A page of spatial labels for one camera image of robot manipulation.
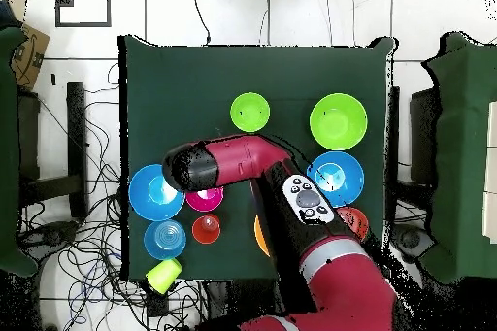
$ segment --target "cardboard box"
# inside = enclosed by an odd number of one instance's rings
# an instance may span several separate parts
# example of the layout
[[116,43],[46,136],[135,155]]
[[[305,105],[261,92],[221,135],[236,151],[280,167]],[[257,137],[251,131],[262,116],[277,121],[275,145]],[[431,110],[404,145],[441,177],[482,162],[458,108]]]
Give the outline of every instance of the cardboard box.
[[17,85],[32,90],[40,73],[50,37],[26,23],[22,25],[21,30],[27,40],[17,47],[11,66],[16,74]]

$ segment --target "plastic cup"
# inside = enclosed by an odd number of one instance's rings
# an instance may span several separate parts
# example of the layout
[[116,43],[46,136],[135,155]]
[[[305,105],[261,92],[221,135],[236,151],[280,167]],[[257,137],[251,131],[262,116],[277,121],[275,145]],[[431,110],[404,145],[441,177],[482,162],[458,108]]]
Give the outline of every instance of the plastic cup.
[[169,260],[178,257],[186,245],[186,234],[177,221],[153,222],[144,236],[147,252],[157,260]]
[[186,203],[197,212],[211,212],[223,198],[223,188],[212,188],[205,191],[189,192],[186,194]]
[[260,229],[259,217],[255,216],[255,223],[253,224],[253,231],[255,232],[255,240],[260,246],[260,249],[269,257],[269,250],[264,241],[264,236],[262,235],[262,230]]
[[219,237],[221,228],[217,215],[202,215],[191,226],[191,233],[201,244],[212,244]]
[[366,110],[351,95],[330,94],[317,102],[310,117],[311,133],[326,149],[344,150],[359,143],[368,127]]
[[135,213],[150,221],[172,218],[184,203],[184,194],[166,183],[159,164],[139,170],[131,179],[128,194]]
[[176,258],[172,258],[153,267],[145,274],[145,277],[155,291],[164,295],[181,271],[180,262]]
[[369,231],[369,221],[364,213],[354,207],[341,207],[337,209],[337,213],[348,224],[350,230],[354,232],[360,241],[366,238]]
[[262,95],[246,92],[235,98],[230,115],[233,124],[242,131],[259,131],[269,120],[269,104]]
[[364,188],[361,165],[342,151],[328,151],[320,155],[308,167],[307,175],[334,208],[353,203]]

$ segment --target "blue cup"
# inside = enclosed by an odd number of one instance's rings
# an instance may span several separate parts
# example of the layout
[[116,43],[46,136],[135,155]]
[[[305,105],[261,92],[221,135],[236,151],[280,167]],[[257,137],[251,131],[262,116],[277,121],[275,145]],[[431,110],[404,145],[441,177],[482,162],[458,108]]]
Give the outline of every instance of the blue cup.
[[186,234],[182,225],[173,219],[153,222],[144,236],[147,252],[157,260],[178,257],[186,245]]
[[139,170],[131,179],[128,193],[134,211],[150,221],[175,216],[184,203],[184,193],[166,183],[159,164]]
[[328,151],[320,155],[307,169],[333,208],[353,203],[364,187],[364,171],[359,162],[342,151]]

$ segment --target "white stripe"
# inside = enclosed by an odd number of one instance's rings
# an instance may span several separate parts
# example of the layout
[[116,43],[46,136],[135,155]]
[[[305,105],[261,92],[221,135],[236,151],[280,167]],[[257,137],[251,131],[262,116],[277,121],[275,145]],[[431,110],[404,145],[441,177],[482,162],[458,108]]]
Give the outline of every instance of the white stripe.
[[311,281],[317,271],[326,263],[329,263],[344,255],[361,254],[366,257],[368,254],[364,248],[352,239],[338,239],[325,243],[314,249],[300,266],[300,272],[306,279],[307,284]]
[[278,317],[276,315],[266,315],[266,316],[274,318],[275,320],[279,321],[286,331],[300,331],[295,324],[284,319],[283,317]]

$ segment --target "yellow cup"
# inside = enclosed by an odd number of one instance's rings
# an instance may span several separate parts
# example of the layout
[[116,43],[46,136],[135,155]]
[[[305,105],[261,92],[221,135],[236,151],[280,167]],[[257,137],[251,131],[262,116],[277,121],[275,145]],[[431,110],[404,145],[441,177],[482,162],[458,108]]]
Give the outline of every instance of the yellow cup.
[[182,265],[176,258],[164,260],[146,273],[150,286],[164,295],[182,271]]

